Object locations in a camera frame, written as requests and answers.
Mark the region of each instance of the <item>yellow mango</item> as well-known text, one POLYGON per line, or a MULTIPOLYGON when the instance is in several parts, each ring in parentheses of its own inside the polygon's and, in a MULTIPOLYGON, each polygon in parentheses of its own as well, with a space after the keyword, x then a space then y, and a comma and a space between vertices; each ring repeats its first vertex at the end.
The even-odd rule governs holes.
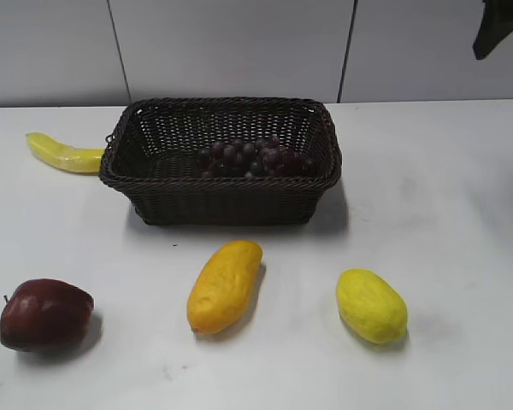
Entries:
POLYGON ((363 339, 382 344, 404 336, 408 320, 404 300, 375 273, 364 269, 342 273, 336 299, 342 319, 363 339))
POLYGON ((188 298, 192 331, 217 333, 244 315, 261 259, 261 247, 245 240, 226 244, 209 259, 188 298))

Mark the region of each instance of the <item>red apple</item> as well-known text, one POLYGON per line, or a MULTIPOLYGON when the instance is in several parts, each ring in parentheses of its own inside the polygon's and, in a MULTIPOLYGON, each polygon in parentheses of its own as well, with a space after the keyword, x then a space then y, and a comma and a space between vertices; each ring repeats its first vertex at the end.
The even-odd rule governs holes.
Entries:
POLYGON ((86 336, 93 298, 54 279, 21 284, 0 317, 0 343, 26 352, 45 352, 80 343, 86 336))

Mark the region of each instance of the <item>purple grapes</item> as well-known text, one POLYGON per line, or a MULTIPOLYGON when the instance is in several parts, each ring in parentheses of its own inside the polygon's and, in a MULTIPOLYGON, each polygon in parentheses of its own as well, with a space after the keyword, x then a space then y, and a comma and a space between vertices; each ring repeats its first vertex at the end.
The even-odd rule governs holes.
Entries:
POLYGON ((237 153, 236 149, 233 147, 233 145, 227 145, 226 147, 224 147, 224 152, 222 153, 222 158, 224 159, 225 162, 232 164, 235 161, 237 154, 238 153, 237 153))
POLYGON ((213 144, 211 147, 211 155, 214 159, 219 160, 222 158, 222 154, 224 153, 224 147, 226 147, 226 144, 222 141, 217 141, 213 144))
POLYGON ((281 145, 277 135, 254 142, 242 138, 235 138, 228 144, 216 141, 210 148, 197 151, 196 165, 204 179, 317 175, 315 160, 281 145))

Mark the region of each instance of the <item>wicker basket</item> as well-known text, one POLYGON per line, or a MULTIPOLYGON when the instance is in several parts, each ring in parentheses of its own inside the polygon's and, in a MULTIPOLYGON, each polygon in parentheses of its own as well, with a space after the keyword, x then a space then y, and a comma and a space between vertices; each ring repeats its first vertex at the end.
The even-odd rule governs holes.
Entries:
POLYGON ((323 104, 288 98, 153 99, 126 108, 107 138, 99 178, 150 225, 263 226, 307 222, 340 178, 334 124, 323 104), (315 159, 314 178, 202 179, 195 154, 216 140, 281 144, 315 159))

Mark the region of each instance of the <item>yellow banana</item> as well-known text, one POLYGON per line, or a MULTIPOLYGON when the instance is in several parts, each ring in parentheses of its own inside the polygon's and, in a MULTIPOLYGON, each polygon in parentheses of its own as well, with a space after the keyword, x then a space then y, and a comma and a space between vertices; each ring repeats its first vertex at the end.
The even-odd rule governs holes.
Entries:
POLYGON ((70 173, 98 173, 104 149, 82 149, 58 143, 41 132, 27 134, 34 156, 52 167, 70 173))

